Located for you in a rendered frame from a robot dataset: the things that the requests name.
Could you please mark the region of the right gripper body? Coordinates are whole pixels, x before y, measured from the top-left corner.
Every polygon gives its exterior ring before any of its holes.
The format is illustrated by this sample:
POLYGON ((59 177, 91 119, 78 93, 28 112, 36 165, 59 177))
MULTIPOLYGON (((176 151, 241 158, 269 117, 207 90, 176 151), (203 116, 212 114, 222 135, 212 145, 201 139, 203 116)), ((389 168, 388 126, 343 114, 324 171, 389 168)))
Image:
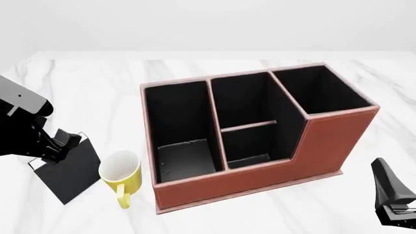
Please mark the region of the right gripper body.
POLYGON ((416 208, 408 206, 415 200, 416 198, 388 202, 376 198, 375 213, 383 226, 416 229, 416 208))

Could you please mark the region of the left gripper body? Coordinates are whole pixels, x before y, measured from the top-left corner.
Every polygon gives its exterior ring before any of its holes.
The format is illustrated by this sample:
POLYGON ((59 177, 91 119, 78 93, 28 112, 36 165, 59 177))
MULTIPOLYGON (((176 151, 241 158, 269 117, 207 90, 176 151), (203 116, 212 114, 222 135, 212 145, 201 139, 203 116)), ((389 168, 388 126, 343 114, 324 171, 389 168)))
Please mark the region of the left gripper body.
POLYGON ((37 157, 41 157, 40 155, 40 141, 42 138, 51 138, 43 129, 44 125, 46 124, 46 118, 42 116, 36 116, 34 118, 34 122, 32 123, 31 127, 34 130, 34 144, 32 146, 32 153, 35 154, 37 157))

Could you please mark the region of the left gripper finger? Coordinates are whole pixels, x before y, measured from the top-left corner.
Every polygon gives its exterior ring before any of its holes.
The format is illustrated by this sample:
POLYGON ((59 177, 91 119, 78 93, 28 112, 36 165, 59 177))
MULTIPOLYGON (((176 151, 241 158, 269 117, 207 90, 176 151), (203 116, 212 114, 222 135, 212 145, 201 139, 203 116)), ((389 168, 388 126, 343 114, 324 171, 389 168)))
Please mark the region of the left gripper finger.
POLYGON ((76 148, 82 137, 78 134, 71 134, 67 133, 62 129, 58 129, 55 137, 53 140, 58 142, 63 148, 66 148, 67 150, 72 150, 73 148, 76 148))
POLYGON ((59 163, 66 157, 64 144, 54 138, 42 138, 40 141, 40 155, 46 163, 59 163))

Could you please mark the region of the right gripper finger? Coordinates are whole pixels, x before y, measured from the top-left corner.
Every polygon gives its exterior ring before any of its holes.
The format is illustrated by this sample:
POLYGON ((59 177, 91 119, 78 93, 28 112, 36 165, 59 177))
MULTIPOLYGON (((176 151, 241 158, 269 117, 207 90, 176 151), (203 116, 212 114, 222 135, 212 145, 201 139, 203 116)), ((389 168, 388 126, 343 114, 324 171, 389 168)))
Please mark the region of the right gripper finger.
POLYGON ((410 204, 416 200, 416 194, 399 180, 383 158, 376 158, 371 167, 376 187, 375 206, 410 204))

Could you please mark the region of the red-brown desk caddy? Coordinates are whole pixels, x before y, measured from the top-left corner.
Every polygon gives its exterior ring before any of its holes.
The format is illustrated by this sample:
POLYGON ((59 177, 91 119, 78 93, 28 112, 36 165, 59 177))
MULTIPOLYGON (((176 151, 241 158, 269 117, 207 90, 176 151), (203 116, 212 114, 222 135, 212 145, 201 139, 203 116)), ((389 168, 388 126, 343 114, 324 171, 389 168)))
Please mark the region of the red-brown desk caddy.
POLYGON ((158 214, 341 174, 379 105, 323 62, 140 86, 158 214))

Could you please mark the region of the small flat grey plate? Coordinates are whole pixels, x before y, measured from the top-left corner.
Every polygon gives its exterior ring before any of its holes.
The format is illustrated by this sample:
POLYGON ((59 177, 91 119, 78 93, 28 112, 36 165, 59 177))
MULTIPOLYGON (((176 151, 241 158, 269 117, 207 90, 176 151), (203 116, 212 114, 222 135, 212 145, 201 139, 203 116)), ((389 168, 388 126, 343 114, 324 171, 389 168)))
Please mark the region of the small flat grey plate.
POLYGON ((31 114, 39 114, 47 99, 0 75, 0 99, 31 114))

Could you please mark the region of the yellow mug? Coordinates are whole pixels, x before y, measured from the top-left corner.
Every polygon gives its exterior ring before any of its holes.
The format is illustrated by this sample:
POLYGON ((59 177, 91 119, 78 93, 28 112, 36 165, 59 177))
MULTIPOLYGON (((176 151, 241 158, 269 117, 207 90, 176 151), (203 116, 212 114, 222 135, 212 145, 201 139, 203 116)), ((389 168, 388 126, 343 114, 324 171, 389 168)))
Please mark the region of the yellow mug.
POLYGON ((121 208, 131 204, 131 195, 142 185, 141 161, 132 151, 120 150, 108 155, 98 169, 100 178, 116 193, 121 208))

